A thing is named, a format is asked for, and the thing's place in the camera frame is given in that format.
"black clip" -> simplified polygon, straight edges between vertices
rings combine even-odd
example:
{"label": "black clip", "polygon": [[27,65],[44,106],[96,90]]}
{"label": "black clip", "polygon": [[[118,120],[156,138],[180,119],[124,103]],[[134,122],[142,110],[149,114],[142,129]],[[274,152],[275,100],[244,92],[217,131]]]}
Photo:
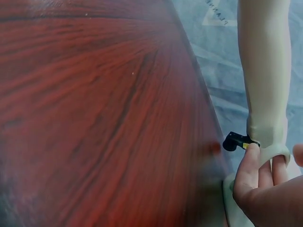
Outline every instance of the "black clip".
{"label": "black clip", "polygon": [[237,146],[246,149],[251,143],[255,143],[260,147],[260,144],[251,140],[249,136],[242,136],[231,131],[223,142],[223,148],[227,151],[234,151]]}

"clear plastic sheet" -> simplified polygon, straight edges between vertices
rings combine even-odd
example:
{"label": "clear plastic sheet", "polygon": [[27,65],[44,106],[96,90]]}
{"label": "clear plastic sheet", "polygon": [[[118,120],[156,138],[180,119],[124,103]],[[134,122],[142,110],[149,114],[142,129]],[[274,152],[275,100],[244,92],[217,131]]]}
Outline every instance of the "clear plastic sheet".
{"label": "clear plastic sheet", "polygon": [[[220,127],[246,134],[248,108],[237,40],[237,0],[172,0],[200,64]],[[288,101],[288,138],[291,150],[303,143],[303,2],[292,0],[289,25],[292,78]],[[234,170],[243,150],[231,152]]]}

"finger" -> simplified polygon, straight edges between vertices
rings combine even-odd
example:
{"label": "finger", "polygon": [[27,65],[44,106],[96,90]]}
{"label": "finger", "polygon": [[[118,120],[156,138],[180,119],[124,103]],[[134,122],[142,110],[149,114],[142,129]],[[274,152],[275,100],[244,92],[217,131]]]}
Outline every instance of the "finger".
{"label": "finger", "polygon": [[268,188],[274,186],[273,176],[271,174],[270,161],[267,161],[259,169],[259,188]]}
{"label": "finger", "polygon": [[288,175],[286,171],[286,163],[283,155],[273,157],[273,181],[274,185],[278,185],[288,181]]}
{"label": "finger", "polygon": [[260,149],[257,144],[252,143],[246,149],[234,182],[233,196],[238,204],[245,194],[258,187],[259,163]]}
{"label": "finger", "polygon": [[303,144],[294,145],[293,155],[296,164],[300,167],[303,167]]}

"yellow part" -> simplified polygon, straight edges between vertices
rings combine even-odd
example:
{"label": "yellow part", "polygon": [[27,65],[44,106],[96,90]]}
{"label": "yellow part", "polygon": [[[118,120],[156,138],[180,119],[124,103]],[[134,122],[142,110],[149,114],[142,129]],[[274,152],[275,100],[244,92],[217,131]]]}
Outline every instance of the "yellow part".
{"label": "yellow part", "polygon": [[248,145],[249,145],[249,143],[243,143],[242,147],[243,147],[244,149],[247,149]]}

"human hand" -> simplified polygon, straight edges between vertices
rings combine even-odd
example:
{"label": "human hand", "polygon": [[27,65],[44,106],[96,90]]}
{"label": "human hand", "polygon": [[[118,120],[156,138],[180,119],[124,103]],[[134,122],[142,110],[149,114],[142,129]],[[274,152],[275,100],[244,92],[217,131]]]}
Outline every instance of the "human hand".
{"label": "human hand", "polygon": [[[294,159],[303,166],[303,144],[293,149]],[[260,149],[250,144],[240,163],[233,197],[247,217],[258,227],[302,226],[303,178],[287,179],[283,156],[273,158],[259,169]]]}

